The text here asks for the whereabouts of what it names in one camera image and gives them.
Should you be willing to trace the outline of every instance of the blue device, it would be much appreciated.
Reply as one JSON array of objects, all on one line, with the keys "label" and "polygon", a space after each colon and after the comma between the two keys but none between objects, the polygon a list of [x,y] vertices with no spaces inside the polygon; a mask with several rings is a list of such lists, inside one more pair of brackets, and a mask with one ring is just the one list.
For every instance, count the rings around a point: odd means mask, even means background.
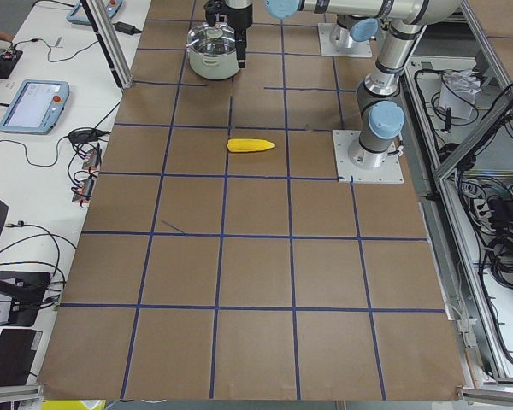
[{"label": "blue device", "polygon": [[[106,5],[106,13],[110,19],[115,16],[122,4],[123,0],[109,0],[108,4]],[[82,7],[82,3],[78,2],[70,11],[70,13],[68,13],[67,21],[70,21],[73,24],[83,24],[85,26],[90,25],[86,12]]]},{"label": "blue device", "polygon": [[0,121],[0,131],[45,134],[59,120],[68,99],[64,81],[26,79]]}]

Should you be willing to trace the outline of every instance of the pot handle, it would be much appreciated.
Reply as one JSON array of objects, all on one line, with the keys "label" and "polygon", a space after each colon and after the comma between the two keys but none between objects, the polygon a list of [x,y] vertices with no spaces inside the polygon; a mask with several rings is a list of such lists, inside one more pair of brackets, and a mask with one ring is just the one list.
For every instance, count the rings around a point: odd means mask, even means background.
[{"label": "pot handle", "polygon": [[219,61],[218,60],[209,60],[209,59],[204,58],[202,60],[202,63],[207,67],[214,67],[219,64]]}]

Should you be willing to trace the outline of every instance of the yellow corn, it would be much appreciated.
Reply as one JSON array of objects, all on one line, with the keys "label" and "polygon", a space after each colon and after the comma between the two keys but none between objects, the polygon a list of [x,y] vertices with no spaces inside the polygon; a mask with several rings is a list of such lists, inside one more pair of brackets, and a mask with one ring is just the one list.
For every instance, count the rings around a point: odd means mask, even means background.
[{"label": "yellow corn", "polygon": [[259,152],[274,148],[275,143],[265,139],[232,138],[227,147],[230,152]]}]

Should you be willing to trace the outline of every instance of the black monitor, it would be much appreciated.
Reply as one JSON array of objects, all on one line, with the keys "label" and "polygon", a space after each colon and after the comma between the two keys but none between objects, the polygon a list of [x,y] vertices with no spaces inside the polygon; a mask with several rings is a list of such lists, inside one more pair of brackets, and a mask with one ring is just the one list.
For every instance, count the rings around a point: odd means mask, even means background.
[{"label": "black monitor", "polygon": [[[0,201],[0,235],[8,205]],[[32,326],[50,284],[44,272],[0,272],[0,325]]]}]

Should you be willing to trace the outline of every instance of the tablet screen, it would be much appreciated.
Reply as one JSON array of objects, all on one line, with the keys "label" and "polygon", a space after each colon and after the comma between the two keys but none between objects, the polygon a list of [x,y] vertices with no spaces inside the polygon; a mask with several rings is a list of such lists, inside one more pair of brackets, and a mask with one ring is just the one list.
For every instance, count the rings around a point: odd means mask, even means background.
[{"label": "tablet screen", "polygon": [[61,86],[48,83],[27,83],[15,102],[6,126],[38,128]]}]

